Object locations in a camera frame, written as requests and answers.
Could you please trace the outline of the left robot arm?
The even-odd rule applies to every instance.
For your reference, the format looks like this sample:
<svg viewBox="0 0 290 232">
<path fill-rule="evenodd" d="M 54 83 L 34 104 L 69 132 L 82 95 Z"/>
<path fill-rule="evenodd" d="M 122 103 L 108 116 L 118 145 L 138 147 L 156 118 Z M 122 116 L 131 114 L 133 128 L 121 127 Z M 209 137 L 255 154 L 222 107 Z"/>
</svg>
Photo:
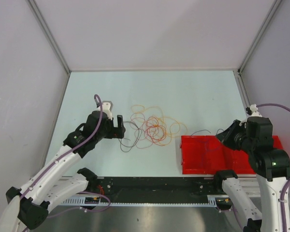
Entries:
<svg viewBox="0 0 290 232">
<path fill-rule="evenodd" d="M 96 190 L 96 175 L 87 168 L 61 184 L 57 182 L 74 164 L 93 150 L 102 139 L 122 139 L 126 131 L 123 117 L 117 116 L 118 126 L 109 109 L 93 111 L 85 123 L 68 134 L 50 162 L 22 187 L 6 192 L 8 205 L 0 218 L 0 232 L 20 232 L 38 228 L 49 213 L 71 196 Z"/>
</svg>

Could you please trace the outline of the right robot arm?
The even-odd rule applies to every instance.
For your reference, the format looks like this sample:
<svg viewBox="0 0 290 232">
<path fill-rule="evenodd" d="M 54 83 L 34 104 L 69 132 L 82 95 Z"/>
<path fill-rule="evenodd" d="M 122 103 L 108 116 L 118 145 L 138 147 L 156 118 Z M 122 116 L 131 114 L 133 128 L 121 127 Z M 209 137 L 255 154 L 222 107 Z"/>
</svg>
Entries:
<svg viewBox="0 0 290 232">
<path fill-rule="evenodd" d="M 250 116 L 235 120 L 216 138 L 231 150 L 243 151 L 256 173 L 260 188 L 261 210 L 248 197 L 234 170 L 216 172 L 213 188 L 226 193 L 232 202 L 238 223 L 244 232 L 290 232 L 288 184 L 290 158 L 285 150 L 274 148 L 270 119 Z"/>
</svg>

